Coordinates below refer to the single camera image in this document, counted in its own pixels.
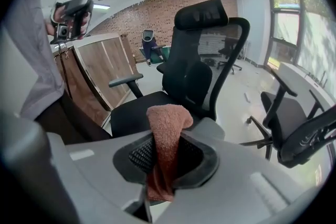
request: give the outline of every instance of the brown towel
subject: brown towel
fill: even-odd
[[[148,197],[150,200],[172,201],[178,141],[181,130],[193,125],[193,118],[183,106],[174,104],[152,106],[147,110],[147,117],[158,156],[153,172],[148,175]]]

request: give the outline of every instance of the white floor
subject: white floor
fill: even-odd
[[[260,100],[260,93],[262,91],[274,92],[274,87],[272,87],[274,78],[266,70],[256,68],[246,61],[237,60],[236,64],[242,66],[243,69],[242,71],[235,69],[235,74],[230,74],[227,77],[219,93],[217,123],[225,131],[225,140],[228,142],[242,143],[263,139],[255,125],[253,123],[246,125],[245,121],[250,115],[253,115],[262,122],[266,112]],[[156,66],[149,67],[146,63],[139,63],[137,69],[144,75],[143,79],[138,80],[139,88],[144,95],[162,90],[162,74],[156,70]],[[133,99],[135,96],[131,93],[125,102]],[[255,146],[246,148],[262,158],[265,157],[265,148],[259,150]],[[317,152],[306,164],[292,169],[287,169],[278,163],[277,152],[273,149],[271,163],[284,170],[306,189],[322,183],[331,169],[329,153],[326,148]],[[164,203],[155,206],[155,210],[151,210],[153,218],[157,219],[167,205],[168,203]]]

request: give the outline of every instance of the brick wall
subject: brick wall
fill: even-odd
[[[139,51],[144,29],[153,29],[158,45],[170,45],[176,12],[185,6],[206,0],[147,0],[139,5],[128,7],[96,26],[91,35],[118,32],[127,33],[132,53],[136,60],[144,57]],[[222,0],[229,17],[237,17],[237,0]]]

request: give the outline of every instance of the hand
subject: hand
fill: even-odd
[[[65,21],[63,20],[62,16],[64,14],[64,6],[62,7],[59,7],[58,9],[56,9],[55,11],[55,14],[54,14],[54,21],[58,22],[58,23],[64,23]],[[81,33],[85,33],[86,32],[86,29],[88,28],[89,24],[89,20],[90,20],[90,16],[91,14],[90,13],[86,13],[85,14],[85,17],[82,21],[82,27],[80,28],[80,32]],[[46,29],[47,29],[47,33],[48,35],[51,35],[53,36],[55,34],[55,28],[53,27],[53,25],[51,24],[51,22],[45,22],[46,23]],[[74,21],[71,20],[69,22],[67,22],[68,26],[69,26],[69,29],[71,31],[72,29],[72,26],[74,24]]]

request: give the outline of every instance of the person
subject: person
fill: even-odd
[[[63,9],[55,11],[55,21],[61,22]],[[88,26],[88,16],[83,20],[83,33]],[[46,132],[59,134],[65,144],[110,139],[109,133],[84,114],[65,91],[47,36],[54,35],[55,29],[43,17],[41,0],[14,0],[3,24],[38,75],[20,116],[35,120]]]
[[[151,66],[151,53],[152,48],[156,47],[156,39],[154,37],[154,31],[151,29],[145,29],[142,33],[142,47],[147,61],[147,65]],[[160,57],[163,61],[163,56],[160,49],[154,49],[154,52]]]

